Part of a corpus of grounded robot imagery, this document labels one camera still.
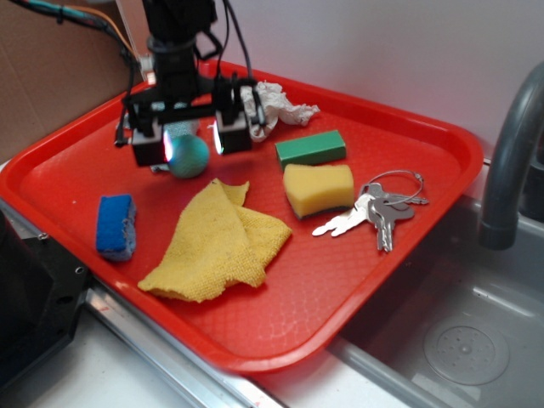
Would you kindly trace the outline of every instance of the teal ball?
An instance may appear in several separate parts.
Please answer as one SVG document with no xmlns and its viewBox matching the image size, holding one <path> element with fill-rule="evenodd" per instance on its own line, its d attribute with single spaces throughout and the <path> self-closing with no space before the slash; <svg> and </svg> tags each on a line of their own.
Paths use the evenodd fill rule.
<svg viewBox="0 0 544 408">
<path fill-rule="evenodd" d="M 191 179 L 206 169 L 210 150 L 201 138 L 184 134 L 172 139 L 172 158 L 168 161 L 170 173 L 180 179 Z"/>
</svg>

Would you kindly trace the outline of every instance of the cardboard box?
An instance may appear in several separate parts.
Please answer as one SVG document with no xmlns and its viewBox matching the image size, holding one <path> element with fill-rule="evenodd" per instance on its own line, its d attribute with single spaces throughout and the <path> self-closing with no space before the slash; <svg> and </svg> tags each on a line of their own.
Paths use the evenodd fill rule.
<svg viewBox="0 0 544 408">
<path fill-rule="evenodd" d="M 89 6 L 84 1 L 73 3 Z M 121 21 L 115 3 L 99 7 Z M 122 93 L 128 85 L 128 68 L 116 41 L 102 32 L 70 21 L 59 25 L 55 18 L 11 2 L 0 2 L 0 16 L 3 163 Z"/>
</svg>

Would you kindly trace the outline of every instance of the sink faucet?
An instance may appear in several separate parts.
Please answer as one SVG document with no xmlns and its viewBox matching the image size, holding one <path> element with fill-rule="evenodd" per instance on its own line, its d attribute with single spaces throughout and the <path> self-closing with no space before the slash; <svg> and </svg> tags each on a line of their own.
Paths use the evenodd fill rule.
<svg viewBox="0 0 544 408">
<path fill-rule="evenodd" d="M 479 243 L 512 246 L 518 211 L 544 222 L 544 62 L 527 76 L 493 153 L 479 214 Z"/>
</svg>

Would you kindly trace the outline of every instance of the key ring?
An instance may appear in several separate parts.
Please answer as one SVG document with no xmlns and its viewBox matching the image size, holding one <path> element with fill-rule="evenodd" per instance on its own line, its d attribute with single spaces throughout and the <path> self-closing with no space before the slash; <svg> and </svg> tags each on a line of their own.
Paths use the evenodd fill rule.
<svg viewBox="0 0 544 408">
<path fill-rule="evenodd" d="M 391 174 L 398 174 L 398 173 L 408 173 L 411 176 L 413 176 L 414 179 L 419 181 L 419 189 L 417 189 L 417 191 L 414 194 L 409 195 L 406 198 L 403 198 L 402 200 L 386 202 L 385 205 L 394 206 L 396 204 L 400 204 L 401 202 L 407 202 L 407 201 L 410 201 L 410 200 L 416 198 L 419 195 L 419 193 L 421 193 L 423 191 L 423 185 L 425 184 L 425 181 L 423 180 L 423 176 L 420 173 L 412 172 L 411 170 L 405 170 L 405 169 L 389 170 L 388 172 L 378 174 L 375 178 L 372 178 L 371 181 L 369 181 L 368 183 L 366 183 L 365 185 L 363 185 L 360 188 L 359 197 L 361 197 L 365 193 L 365 191 L 368 188 L 369 184 L 372 184 L 372 183 L 376 182 L 376 180 L 378 180 L 378 179 L 380 179 L 382 177 L 389 176 Z"/>
</svg>

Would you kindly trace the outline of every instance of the key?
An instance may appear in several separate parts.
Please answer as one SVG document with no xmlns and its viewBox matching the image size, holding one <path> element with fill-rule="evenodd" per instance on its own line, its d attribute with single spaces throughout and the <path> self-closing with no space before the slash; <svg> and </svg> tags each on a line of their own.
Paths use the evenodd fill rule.
<svg viewBox="0 0 544 408">
<path fill-rule="evenodd" d="M 377 229 L 378 250 L 392 251 L 395 222 L 401 219 L 410 219 L 413 216 L 414 209 L 404 202 L 388 205 L 383 197 L 373 200 L 369 207 L 369 219 Z"/>
<path fill-rule="evenodd" d="M 355 202 L 355 212 L 352 212 L 348 219 L 338 225 L 332 232 L 332 236 L 339 236 L 353 227 L 368 220 L 368 204 L 374 197 L 369 194 L 363 194 Z"/>
<path fill-rule="evenodd" d="M 312 235 L 319 236 L 325 234 L 328 231 L 332 231 L 332 236 L 339 236 L 347 230 L 351 230 L 354 226 L 359 225 L 360 223 L 368 219 L 367 204 L 373 198 L 374 197 L 368 194 L 361 195 L 355 202 L 355 205 L 352 209 L 343 212 L 340 215 L 337 215 L 325 225 L 317 227 L 312 232 Z"/>
<path fill-rule="evenodd" d="M 349 219 L 350 215 L 352 213 L 355 213 L 356 211 L 357 209 L 354 207 L 346 212 L 343 212 L 340 215 L 337 215 L 334 218 L 331 218 L 331 220 L 328 221 L 326 224 L 321 225 L 320 227 L 317 227 L 316 229 L 314 229 L 314 231 L 312 232 L 312 235 L 319 236 L 319 235 L 325 234 L 328 231 L 334 230 L 339 225 L 342 225 L 343 223 L 345 223 Z"/>
<path fill-rule="evenodd" d="M 388 202 L 407 202 L 410 204 L 428 204 L 428 199 L 423 197 L 412 197 L 410 198 L 408 195 L 401 195 L 401 194 L 393 194 L 388 193 L 387 191 L 383 190 L 383 187 L 379 183 L 370 183 L 362 188 L 363 193 L 368 193 L 371 196 L 374 196 L 376 198 L 383 197 Z"/>
</svg>

